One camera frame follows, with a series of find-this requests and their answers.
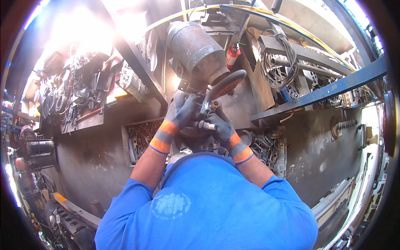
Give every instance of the glove cuff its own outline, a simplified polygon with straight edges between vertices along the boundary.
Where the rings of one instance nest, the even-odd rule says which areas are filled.
[[[229,138],[226,149],[235,164],[241,164],[253,156],[253,151],[240,139],[236,132]]]
[[[164,120],[149,146],[162,154],[168,154],[170,152],[172,140],[179,130],[176,124]]]

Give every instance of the coiled wire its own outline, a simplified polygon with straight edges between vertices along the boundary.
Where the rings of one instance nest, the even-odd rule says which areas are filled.
[[[280,71],[280,67],[272,66],[271,59],[273,54],[261,53],[260,70],[271,88],[281,89],[284,86],[291,84],[296,78],[299,71],[297,64],[297,53],[294,51],[288,38],[284,34],[271,35],[283,45],[286,51],[286,58],[290,62],[288,73]]]

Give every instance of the blue t-shirt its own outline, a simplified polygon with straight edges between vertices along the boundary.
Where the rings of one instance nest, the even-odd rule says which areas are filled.
[[[199,153],[178,160],[162,189],[129,179],[96,233],[97,250],[312,249],[318,226],[310,208],[284,180],[262,188],[231,158]]]

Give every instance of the red fire extinguisher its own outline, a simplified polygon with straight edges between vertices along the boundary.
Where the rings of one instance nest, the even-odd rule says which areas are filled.
[[[228,64],[228,69],[230,70],[235,63],[236,59],[240,55],[239,43],[233,44],[229,47],[226,53],[226,62]]]

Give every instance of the orange and gray glove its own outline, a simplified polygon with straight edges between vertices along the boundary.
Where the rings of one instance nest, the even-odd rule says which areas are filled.
[[[229,119],[220,108],[208,113],[208,119],[216,126],[216,139],[225,147],[235,164],[243,163],[253,156],[253,151],[240,139]]]
[[[183,129],[194,109],[196,95],[177,91],[171,99],[165,119],[150,142],[152,149],[168,154],[174,136]]]

